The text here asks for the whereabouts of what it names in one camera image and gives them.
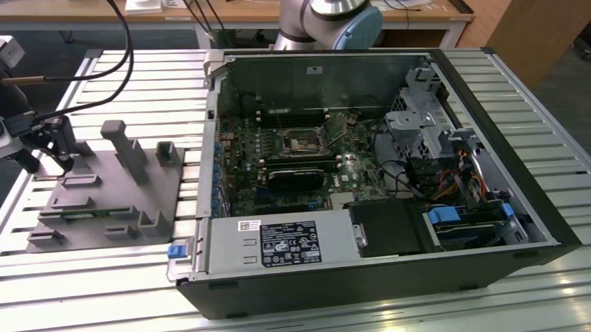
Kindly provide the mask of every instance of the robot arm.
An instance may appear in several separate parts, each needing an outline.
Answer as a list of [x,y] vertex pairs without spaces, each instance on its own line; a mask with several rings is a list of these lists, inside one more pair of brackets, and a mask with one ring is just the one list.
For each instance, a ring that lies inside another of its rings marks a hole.
[[[15,38],[0,36],[0,63],[13,68],[23,55]],[[0,80],[4,78],[8,77],[0,71]],[[68,172],[75,141],[68,117],[39,120],[20,89],[0,84],[0,158],[15,160],[28,173],[35,173],[40,163],[31,150],[39,149]]]
[[274,49],[366,49],[382,25],[382,13],[370,0],[283,0]]

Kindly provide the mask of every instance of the circuit board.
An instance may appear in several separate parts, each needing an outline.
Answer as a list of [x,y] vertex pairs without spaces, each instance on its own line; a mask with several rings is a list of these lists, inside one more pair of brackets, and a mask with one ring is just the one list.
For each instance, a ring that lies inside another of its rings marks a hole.
[[[220,131],[231,215],[334,210],[342,205],[332,204],[331,196],[342,193],[354,201],[386,198],[386,183],[368,150],[368,123],[358,122],[350,111],[331,112],[316,127],[262,128],[256,118],[225,118]],[[299,171],[323,175],[304,181],[322,181],[318,187],[270,189],[266,176]]]

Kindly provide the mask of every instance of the power supply label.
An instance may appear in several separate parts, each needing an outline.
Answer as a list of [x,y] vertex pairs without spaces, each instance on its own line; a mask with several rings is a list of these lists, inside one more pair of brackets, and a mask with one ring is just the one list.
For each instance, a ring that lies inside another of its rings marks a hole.
[[267,268],[322,262],[316,222],[260,225],[260,252]]

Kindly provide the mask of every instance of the table leg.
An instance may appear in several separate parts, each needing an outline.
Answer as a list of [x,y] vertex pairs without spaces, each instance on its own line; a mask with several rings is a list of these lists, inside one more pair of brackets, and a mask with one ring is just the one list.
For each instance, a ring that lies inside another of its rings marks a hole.
[[60,30],[59,35],[64,40],[64,43],[69,44],[73,42],[73,31],[72,30]]
[[205,50],[211,49],[212,40],[208,38],[207,33],[203,30],[201,26],[199,24],[195,24],[193,29],[196,33],[196,42],[199,44],[199,48]]
[[442,44],[439,45],[440,48],[454,48],[458,45],[466,24],[466,22],[455,22],[451,25],[443,36]]

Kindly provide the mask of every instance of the slotted metal table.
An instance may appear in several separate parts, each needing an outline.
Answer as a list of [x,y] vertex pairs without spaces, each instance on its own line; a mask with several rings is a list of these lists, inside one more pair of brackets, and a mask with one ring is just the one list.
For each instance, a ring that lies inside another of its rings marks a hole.
[[[203,50],[139,50],[125,91],[115,102],[71,116],[76,138],[100,138],[107,119],[128,124],[143,147],[171,140],[188,149],[176,209],[176,239],[195,231],[200,146],[205,117]],[[572,226],[583,247],[546,266],[518,271],[490,287],[239,320],[203,318],[167,280],[168,245],[27,254],[27,236],[56,184],[21,173],[0,209],[0,330],[81,331],[555,331],[591,328],[591,160],[495,55],[479,49],[447,56],[486,111]],[[77,75],[101,72],[123,51],[87,57]],[[68,88],[59,108],[107,97],[125,67]],[[455,104],[458,118],[468,120]]]

